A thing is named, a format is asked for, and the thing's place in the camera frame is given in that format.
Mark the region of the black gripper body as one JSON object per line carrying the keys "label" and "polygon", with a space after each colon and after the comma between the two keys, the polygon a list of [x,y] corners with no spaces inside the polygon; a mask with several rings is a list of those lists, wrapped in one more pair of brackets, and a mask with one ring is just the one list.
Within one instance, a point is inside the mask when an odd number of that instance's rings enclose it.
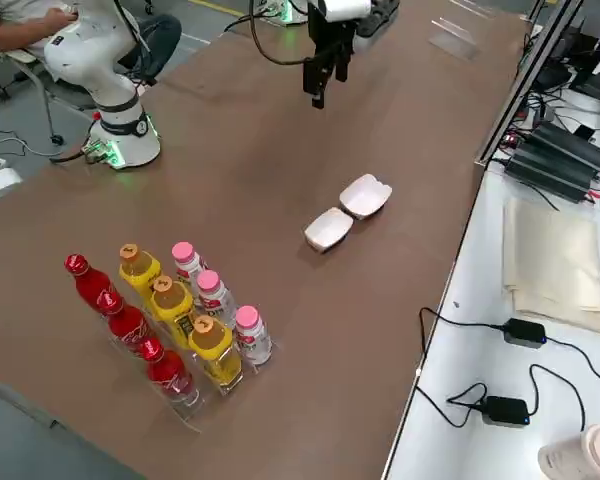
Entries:
{"label": "black gripper body", "polygon": [[312,2],[307,4],[308,33],[315,46],[312,59],[336,52],[340,46],[353,39],[355,21],[329,22]]}

